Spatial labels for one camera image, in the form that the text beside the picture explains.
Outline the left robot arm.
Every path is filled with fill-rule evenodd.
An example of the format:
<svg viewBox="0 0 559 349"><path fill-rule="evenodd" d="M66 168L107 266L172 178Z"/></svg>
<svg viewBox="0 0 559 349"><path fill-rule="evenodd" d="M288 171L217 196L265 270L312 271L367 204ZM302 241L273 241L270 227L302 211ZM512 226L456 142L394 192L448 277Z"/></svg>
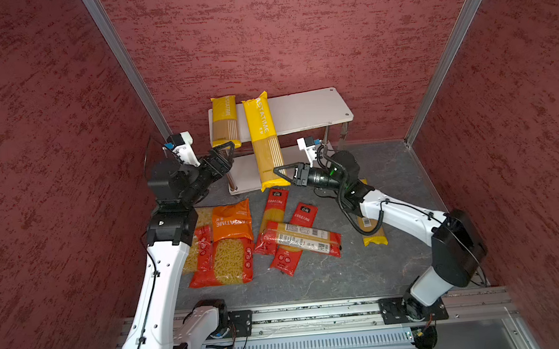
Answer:
<svg viewBox="0 0 559 349"><path fill-rule="evenodd" d="M187 317L182 339L174 338L180 278L198 220L194 208L210 186L232 169L235 145L227 142L195 160L174 146L173 157L156 164L147 182L157 207L145 233L145 277L130 332L122 349L200 349L227 329L222 300L199 303Z"/></svg>

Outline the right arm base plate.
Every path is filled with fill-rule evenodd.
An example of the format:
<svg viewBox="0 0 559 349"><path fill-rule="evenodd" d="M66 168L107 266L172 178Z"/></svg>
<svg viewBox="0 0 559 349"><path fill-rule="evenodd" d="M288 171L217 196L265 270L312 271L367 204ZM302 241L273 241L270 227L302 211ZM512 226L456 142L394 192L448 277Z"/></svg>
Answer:
<svg viewBox="0 0 559 349"><path fill-rule="evenodd" d="M377 304L385 325L419 324L449 319L442 298L431 306L424 306L411 296L382 298Z"/></svg>

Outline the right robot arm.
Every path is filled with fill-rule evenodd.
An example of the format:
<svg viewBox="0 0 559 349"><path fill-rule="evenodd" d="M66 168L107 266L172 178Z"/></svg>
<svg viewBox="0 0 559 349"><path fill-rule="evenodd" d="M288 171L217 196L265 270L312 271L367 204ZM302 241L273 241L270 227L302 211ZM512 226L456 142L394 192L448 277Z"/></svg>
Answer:
<svg viewBox="0 0 559 349"><path fill-rule="evenodd" d="M454 287L469 285L482 271L487 247L464 211L434 211L393 198L363 183L354 155L339 151L327 155L318 167L297 162L277 166L274 174L288 183L334 192L338 208L361 235L372 236L382 226L412 235L432 249L432 264L403 294L402 311L416 322L430 317L441 297Z"/></svg>

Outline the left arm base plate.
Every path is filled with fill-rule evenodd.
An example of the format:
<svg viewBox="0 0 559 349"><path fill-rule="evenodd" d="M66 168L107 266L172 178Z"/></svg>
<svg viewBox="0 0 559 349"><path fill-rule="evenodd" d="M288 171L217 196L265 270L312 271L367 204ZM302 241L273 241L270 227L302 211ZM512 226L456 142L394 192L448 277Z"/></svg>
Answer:
<svg viewBox="0 0 559 349"><path fill-rule="evenodd" d="M238 337L250 337L252 335L252 310L238 310L228 312L228 321L225 328L210 335L208 340L232 340Z"/></svg>

